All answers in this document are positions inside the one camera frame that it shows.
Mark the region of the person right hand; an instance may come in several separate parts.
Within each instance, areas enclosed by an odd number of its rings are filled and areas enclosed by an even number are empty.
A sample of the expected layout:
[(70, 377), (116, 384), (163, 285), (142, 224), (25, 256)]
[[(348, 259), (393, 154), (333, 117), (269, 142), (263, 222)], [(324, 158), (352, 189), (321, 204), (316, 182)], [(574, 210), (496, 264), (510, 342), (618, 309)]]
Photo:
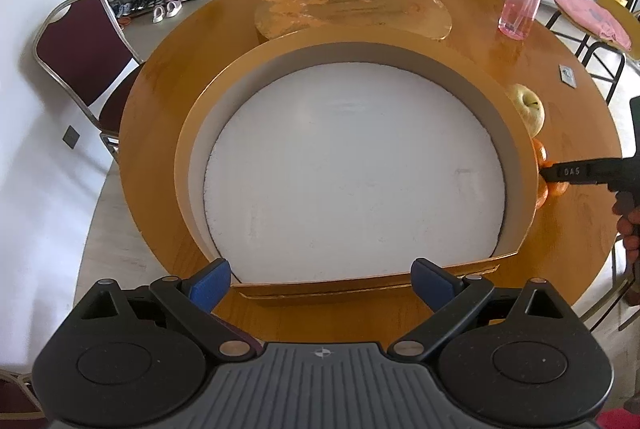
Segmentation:
[(632, 196), (626, 192), (615, 195), (613, 214), (617, 215), (617, 232), (622, 235), (627, 263), (633, 265), (639, 258), (639, 207), (634, 206)]

